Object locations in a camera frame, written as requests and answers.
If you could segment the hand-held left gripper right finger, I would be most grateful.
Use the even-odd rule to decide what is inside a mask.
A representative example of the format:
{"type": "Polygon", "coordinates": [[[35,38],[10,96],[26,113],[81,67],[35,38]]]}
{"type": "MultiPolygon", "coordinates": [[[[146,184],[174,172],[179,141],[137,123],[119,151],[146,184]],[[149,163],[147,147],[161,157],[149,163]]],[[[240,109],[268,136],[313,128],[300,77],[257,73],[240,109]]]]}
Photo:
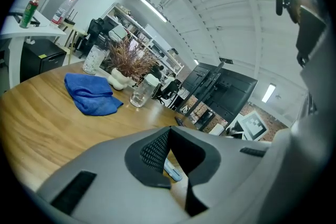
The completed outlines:
{"type": "Polygon", "coordinates": [[[221,164],[219,151],[192,135],[186,127],[172,126],[169,146],[183,172],[188,177],[185,211],[192,217],[208,209],[193,192],[193,187],[207,183],[221,164]]]}

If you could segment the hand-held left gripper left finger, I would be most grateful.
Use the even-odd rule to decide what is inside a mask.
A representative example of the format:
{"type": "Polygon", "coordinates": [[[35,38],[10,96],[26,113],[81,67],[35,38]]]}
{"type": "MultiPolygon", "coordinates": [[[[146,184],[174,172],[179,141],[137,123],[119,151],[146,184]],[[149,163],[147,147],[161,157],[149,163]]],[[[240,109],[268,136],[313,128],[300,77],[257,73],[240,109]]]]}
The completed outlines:
{"type": "Polygon", "coordinates": [[[170,180],[163,175],[165,160],[171,150],[170,130],[170,127],[154,130],[126,150],[124,161],[127,169],[145,186],[171,189],[170,180]]]}

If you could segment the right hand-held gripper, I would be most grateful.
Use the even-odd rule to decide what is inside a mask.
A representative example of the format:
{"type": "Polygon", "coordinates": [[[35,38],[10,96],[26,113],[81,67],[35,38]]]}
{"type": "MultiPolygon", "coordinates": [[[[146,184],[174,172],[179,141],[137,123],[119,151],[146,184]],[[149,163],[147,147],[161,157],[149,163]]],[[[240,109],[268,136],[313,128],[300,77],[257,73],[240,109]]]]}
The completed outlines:
{"type": "Polygon", "coordinates": [[[238,114],[226,128],[227,136],[248,141],[258,141],[267,133],[268,127],[256,111],[238,114]]]}

